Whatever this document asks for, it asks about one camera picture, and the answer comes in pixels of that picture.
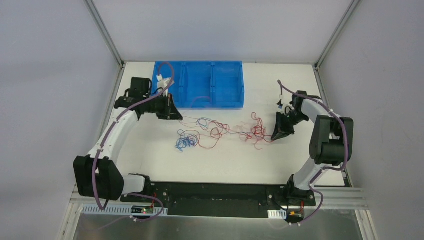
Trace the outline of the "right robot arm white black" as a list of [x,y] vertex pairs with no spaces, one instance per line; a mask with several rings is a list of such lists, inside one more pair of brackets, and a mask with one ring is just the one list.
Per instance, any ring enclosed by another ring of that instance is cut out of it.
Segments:
[[339,171],[350,160],[353,147],[354,121],[335,114],[318,96],[297,91],[292,95],[289,111],[276,113],[271,141],[295,134],[294,127],[302,121],[314,124],[309,142],[309,158],[303,167],[291,175],[282,189],[284,200],[290,205],[308,201],[312,188],[329,170]]

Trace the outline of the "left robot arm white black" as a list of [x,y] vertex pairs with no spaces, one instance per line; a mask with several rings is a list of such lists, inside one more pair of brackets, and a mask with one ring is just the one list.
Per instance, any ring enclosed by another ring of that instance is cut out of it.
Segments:
[[152,92],[149,78],[133,77],[130,88],[114,103],[111,120],[96,145],[73,162],[78,193],[83,197],[118,200],[133,193],[140,202],[152,198],[153,189],[146,185],[147,176],[121,174],[118,156],[131,130],[144,114],[155,114],[160,120],[181,121],[174,96],[168,91],[174,83],[170,77],[158,77],[157,91]]

